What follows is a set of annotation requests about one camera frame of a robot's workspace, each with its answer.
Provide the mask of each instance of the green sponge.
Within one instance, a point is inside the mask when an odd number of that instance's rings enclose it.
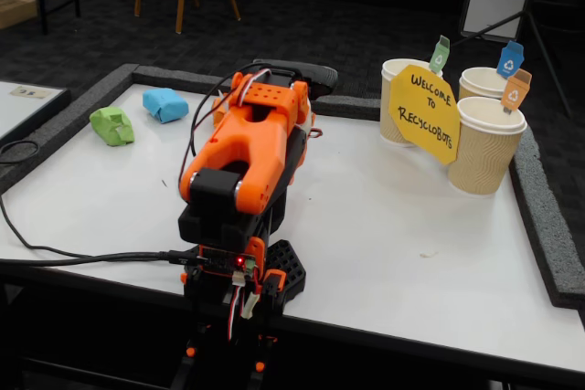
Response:
[[[110,146],[134,142],[132,124],[122,109],[104,107],[90,116],[91,127]]]

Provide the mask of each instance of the blue flag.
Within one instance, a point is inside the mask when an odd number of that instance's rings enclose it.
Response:
[[[508,41],[508,46],[502,49],[502,57],[497,65],[497,73],[509,78],[518,72],[524,61],[524,47],[515,41]]]

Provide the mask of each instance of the gray foam border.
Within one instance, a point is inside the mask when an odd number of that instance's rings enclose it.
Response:
[[[134,83],[206,93],[219,80],[219,77],[137,64],[120,66],[28,137],[39,143],[40,152],[19,165],[0,168],[0,194],[79,132],[93,111],[110,105]],[[222,89],[228,88],[227,81]],[[379,121],[379,100],[332,95],[320,98],[312,106],[322,115]],[[5,158],[16,158],[16,154],[9,151]],[[528,129],[510,166],[518,206],[553,305],[585,309],[585,268],[580,264],[567,222],[548,187],[539,157],[538,145]]]

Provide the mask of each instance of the label on table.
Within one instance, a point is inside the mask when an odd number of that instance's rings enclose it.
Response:
[[[502,96],[502,105],[511,111],[517,110],[530,90],[530,81],[532,81],[532,75],[522,69],[513,77],[508,78]]]
[[[26,96],[27,98],[46,98],[53,90],[39,89],[38,87],[18,86],[10,92],[14,96]]]
[[[392,80],[388,112],[406,140],[442,164],[457,158],[459,111],[444,79],[419,66],[406,67]]]
[[[504,78],[511,77],[524,62],[524,47],[515,41],[508,41],[508,45],[502,49],[502,57],[497,64],[497,73]]]

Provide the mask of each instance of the white table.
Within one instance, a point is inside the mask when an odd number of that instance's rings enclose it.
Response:
[[[191,112],[162,125],[142,106],[147,89],[112,104],[135,143],[112,148],[88,125],[5,194],[30,243],[90,254],[191,247],[178,233],[176,181],[201,97],[179,92]],[[424,151],[381,144],[375,122],[316,126],[324,136],[309,141],[272,237],[290,240],[307,271],[286,316],[585,372],[579,315],[550,304],[509,175],[493,198],[467,197]],[[211,133],[209,120],[198,149]],[[55,257],[23,248],[2,222],[0,258]],[[164,262],[59,270],[182,294],[181,267]]]
[[[47,93],[44,98],[33,98],[28,96],[15,96],[10,92],[19,86],[31,87],[35,90],[42,90]],[[27,84],[0,81],[0,142],[19,126],[26,124],[35,115],[45,111],[54,103],[64,90],[40,86],[28,86]]]

